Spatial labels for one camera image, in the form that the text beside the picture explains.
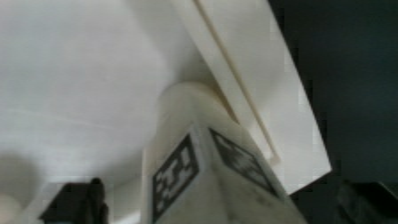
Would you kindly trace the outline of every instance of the white panel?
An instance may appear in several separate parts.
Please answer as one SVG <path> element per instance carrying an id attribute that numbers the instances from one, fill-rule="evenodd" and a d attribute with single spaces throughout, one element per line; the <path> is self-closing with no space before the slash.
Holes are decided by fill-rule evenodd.
<path id="1" fill-rule="evenodd" d="M 266 152 L 273 152 L 277 159 L 270 164 L 291 193 L 330 171 L 330 164 L 268 3 L 262 0 L 172 2 L 239 124 L 266 158 Z"/>

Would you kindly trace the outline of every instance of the dark wall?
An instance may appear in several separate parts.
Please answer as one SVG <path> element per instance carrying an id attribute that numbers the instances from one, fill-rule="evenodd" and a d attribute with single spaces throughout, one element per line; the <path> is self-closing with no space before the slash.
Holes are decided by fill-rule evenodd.
<path id="1" fill-rule="evenodd" d="M 332 223 L 339 180 L 398 181 L 398 1 L 270 0 L 334 173 L 293 195 Z"/>

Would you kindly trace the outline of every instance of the black object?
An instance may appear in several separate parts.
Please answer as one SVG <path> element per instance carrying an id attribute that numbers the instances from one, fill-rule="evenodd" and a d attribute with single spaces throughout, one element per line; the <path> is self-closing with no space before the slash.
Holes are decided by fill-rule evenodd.
<path id="1" fill-rule="evenodd" d="M 69 183 L 40 215 L 46 224 L 106 224 L 104 187 L 97 178 L 90 183 Z"/>
<path id="2" fill-rule="evenodd" d="M 337 194 L 337 210 L 335 224 L 398 223 L 398 197 L 390 185 L 381 182 L 344 181 Z"/>

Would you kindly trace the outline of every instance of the black pattern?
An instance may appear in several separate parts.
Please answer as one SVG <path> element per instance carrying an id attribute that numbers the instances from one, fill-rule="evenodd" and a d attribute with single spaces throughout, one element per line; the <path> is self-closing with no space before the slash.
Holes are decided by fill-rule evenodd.
<path id="1" fill-rule="evenodd" d="M 186 136 L 152 176 L 152 223 L 165 213 L 197 173 L 197 157 L 190 136 Z"/>
<path id="2" fill-rule="evenodd" d="M 232 141 L 209 129 L 213 141 L 225 166 L 236 171 L 245 179 L 277 196 L 257 159 Z"/>

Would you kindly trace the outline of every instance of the white wall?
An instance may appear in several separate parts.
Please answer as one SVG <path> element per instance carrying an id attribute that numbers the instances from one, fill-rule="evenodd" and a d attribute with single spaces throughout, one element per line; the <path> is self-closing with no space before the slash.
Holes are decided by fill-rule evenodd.
<path id="1" fill-rule="evenodd" d="M 0 1 L 0 189 L 23 205 L 49 181 L 136 177 L 186 79 L 213 85 L 166 1 Z"/>

